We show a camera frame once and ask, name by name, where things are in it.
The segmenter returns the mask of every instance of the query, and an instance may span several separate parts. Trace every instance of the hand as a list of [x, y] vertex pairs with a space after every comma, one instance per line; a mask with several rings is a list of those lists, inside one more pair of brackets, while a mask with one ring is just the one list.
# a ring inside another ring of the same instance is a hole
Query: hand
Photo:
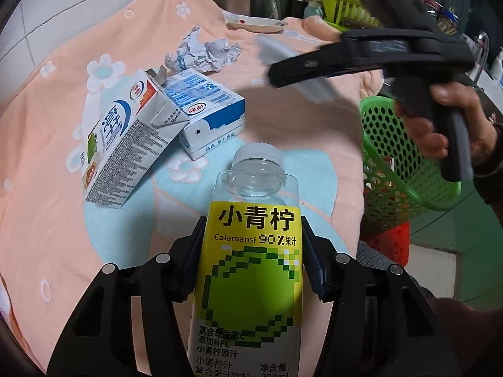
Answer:
[[[433, 85], [433, 99], [444, 106], [457, 106], [464, 109], [466, 125], [470, 135], [472, 164], [483, 164], [492, 155], [496, 147], [497, 132], [485, 117], [480, 98], [474, 89], [458, 82]], [[422, 117], [414, 117], [398, 102], [395, 103], [398, 117], [403, 118], [406, 130], [423, 157], [443, 159], [447, 157], [449, 143], [443, 134], [434, 133], [433, 123]]]

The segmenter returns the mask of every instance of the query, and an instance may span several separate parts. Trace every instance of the green plastic basket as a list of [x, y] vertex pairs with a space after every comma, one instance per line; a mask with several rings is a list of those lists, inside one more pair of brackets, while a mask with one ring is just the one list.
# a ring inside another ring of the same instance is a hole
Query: green plastic basket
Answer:
[[403, 121], [395, 115], [393, 100], [365, 98], [360, 113], [365, 180], [362, 234], [380, 234], [428, 210], [452, 207], [461, 183], [445, 181], [439, 167], [422, 158], [405, 132]]
[[322, 0], [325, 8], [325, 22], [341, 32], [348, 29], [342, 25], [344, 18], [350, 18], [369, 25], [381, 26], [379, 20], [372, 17], [360, 0]]

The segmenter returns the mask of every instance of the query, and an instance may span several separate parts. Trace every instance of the metal screw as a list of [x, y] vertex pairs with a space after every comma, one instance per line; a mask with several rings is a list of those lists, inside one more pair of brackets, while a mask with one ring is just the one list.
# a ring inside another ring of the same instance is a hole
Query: metal screw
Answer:
[[401, 275], [403, 274], [403, 268], [400, 265], [392, 265], [391, 268], [389, 268], [391, 273], [394, 273], [395, 275]]
[[107, 263], [103, 268], [101, 268], [103, 273], [106, 273], [107, 275], [115, 271], [115, 265], [112, 263]]
[[157, 263], [167, 263], [171, 257], [168, 254], [159, 254], [155, 257]]
[[343, 264], [346, 264], [350, 261], [350, 258], [348, 255], [346, 254], [337, 254], [335, 256], [335, 260], [338, 262], [338, 263], [343, 263]]

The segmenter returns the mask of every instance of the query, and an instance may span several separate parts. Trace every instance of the finger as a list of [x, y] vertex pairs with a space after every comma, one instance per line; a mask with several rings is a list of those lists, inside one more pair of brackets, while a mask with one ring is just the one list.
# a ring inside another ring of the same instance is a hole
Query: finger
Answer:
[[441, 159], [446, 156], [449, 142], [442, 134], [430, 133], [426, 134], [419, 141], [414, 142], [423, 157], [427, 159]]
[[403, 120], [406, 131], [412, 140], [420, 141], [424, 136], [433, 132], [433, 123], [423, 117], [406, 117]]
[[449, 141], [443, 134], [429, 133], [417, 144], [419, 149], [427, 153], [435, 153], [449, 147]]
[[433, 99], [444, 106], [457, 106], [464, 109], [468, 131], [477, 136], [486, 129], [487, 118], [480, 98], [473, 88], [458, 82], [433, 85], [431, 87]]
[[459, 82], [432, 85], [431, 94], [437, 103], [445, 106], [457, 106], [469, 112], [482, 109], [475, 90]]
[[397, 101], [395, 101], [395, 114], [398, 117], [409, 116], [409, 114], [406, 111], [406, 109], [402, 106], [402, 104], [400, 102], [397, 102]]
[[447, 149], [440, 149], [435, 152], [422, 152], [421, 154], [427, 160], [442, 160], [447, 157]]

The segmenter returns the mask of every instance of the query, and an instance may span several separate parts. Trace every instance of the pixelated lime graphic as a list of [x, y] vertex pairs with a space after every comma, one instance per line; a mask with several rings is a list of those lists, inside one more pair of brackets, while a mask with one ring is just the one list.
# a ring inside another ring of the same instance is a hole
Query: pixelated lime graphic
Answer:
[[94, 153], [97, 151], [96, 135], [91, 133], [89, 140], [87, 141], [87, 160], [91, 161]]
[[245, 246], [213, 265], [205, 277], [201, 318], [208, 326], [238, 331], [236, 346], [273, 343], [294, 323], [299, 250], [284, 256], [277, 249]]

